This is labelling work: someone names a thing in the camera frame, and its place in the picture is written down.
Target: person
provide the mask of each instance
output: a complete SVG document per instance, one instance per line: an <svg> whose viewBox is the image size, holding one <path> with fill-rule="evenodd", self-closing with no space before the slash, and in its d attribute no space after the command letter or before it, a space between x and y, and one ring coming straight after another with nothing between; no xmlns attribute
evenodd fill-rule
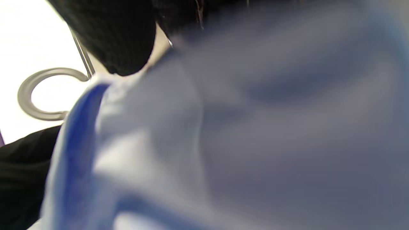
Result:
<svg viewBox="0 0 409 230"><path fill-rule="evenodd" d="M407 229L409 52L379 4L226 11L105 76L61 128L42 228Z"/></svg>
<svg viewBox="0 0 409 230"><path fill-rule="evenodd" d="M136 73L147 63L155 23L170 37L186 26L202 28L209 15L219 14L228 6L247 5L243 0L49 2L107 70L121 76ZM274 2L301 5L301 1ZM0 147L0 229L26 230L38 219L60 128L38 131Z"/></svg>

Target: light blue shirt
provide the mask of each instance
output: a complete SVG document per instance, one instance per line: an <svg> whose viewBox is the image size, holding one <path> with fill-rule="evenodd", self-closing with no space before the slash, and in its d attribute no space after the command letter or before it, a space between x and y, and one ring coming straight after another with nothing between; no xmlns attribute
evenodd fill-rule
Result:
<svg viewBox="0 0 409 230"><path fill-rule="evenodd" d="M90 88L46 230L407 230L408 50L374 5L253 8Z"/></svg>

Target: blue fabric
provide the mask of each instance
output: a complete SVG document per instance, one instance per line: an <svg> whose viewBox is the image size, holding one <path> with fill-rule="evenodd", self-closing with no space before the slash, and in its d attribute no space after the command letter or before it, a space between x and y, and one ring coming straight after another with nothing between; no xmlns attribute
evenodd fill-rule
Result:
<svg viewBox="0 0 409 230"><path fill-rule="evenodd" d="M408 49L380 9L255 7L94 86L58 138L43 229L406 230Z"/></svg>

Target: black sleeve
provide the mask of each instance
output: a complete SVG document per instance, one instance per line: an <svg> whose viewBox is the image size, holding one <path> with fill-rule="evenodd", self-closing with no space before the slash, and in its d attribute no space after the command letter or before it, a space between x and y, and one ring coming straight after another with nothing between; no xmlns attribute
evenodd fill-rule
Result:
<svg viewBox="0 0 409 230"><path fill-rule="evenodd" d="M38 220L60 127L44 129L0 147L1 230L26 230Z"/></svg>
<svg viewBox="0 0 409 230"><path fill-rule="evenodd" d="M48 0L110 73L136 73L148 62L156 24L151 0Z"/></svg>

